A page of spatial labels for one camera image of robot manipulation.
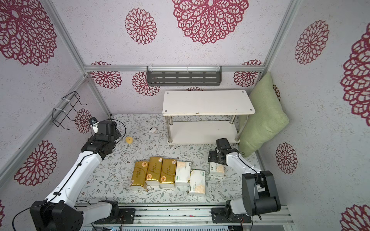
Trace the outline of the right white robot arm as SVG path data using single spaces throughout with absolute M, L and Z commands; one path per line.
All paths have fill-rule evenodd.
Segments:
M 217 217 L 237 222 L 243 218 L 281 210 L 273 174 L 252 166 L 240 151 L 230 146 L 226 138 L 216 140 L 216 148 L 209 152 L 208 162 L 232 168 L 241 175 L 242 181 L 242 197 L 228 200 L 223 212 L 213 212 Z

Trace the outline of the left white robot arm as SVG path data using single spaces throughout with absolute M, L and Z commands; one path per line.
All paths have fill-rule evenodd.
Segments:
M 36 201 L 31 206 L 29 211 L 36 230 L 79 231 L 101 219 L 119 220 L 117 202 L 102 201 L 81 210 L 77 210 L 75 204 L 89 176 L 113 152 L 120 137 L 115 121 L 98 122 L 96 133 L 85 143 L 67 175 L 43 201 Z

